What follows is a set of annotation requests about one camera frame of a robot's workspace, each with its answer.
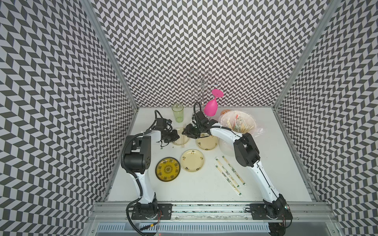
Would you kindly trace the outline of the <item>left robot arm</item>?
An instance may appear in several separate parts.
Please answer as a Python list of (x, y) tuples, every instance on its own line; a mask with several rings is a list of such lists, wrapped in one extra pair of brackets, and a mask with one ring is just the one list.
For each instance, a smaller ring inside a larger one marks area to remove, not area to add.
[(132, 204), (133, 220), (170, 220), (172, 204), (159, 204), (153, 190), (148, 169), (152, 160), (152, 143), (167, 143), (180, 138), (177, 130), (145, 132), (129, 135), (121, 155), (121, 167), (134, 178), (138, 193), (136, 203)]

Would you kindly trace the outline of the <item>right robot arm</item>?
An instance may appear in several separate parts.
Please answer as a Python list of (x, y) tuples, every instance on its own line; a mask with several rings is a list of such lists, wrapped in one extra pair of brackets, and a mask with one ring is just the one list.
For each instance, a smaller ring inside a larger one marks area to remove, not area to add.
[(266, 215), (270, 219), (277, 219), (280, 216), (284, 217), (286, 220), (293, 219), (286, 199), (273, 185), (263, 167), (259, 149), (251, 134), (236, 133), (230, 128), (222, 126), (220, 123), (202, 129), (189, 124), (182, 132), (183, 135), (192, 139), (201, 138), (202, 133), (218, 137), (233, 145), (237, 162), (241, 166), (251, 170), (254, 181), (261, 191)]

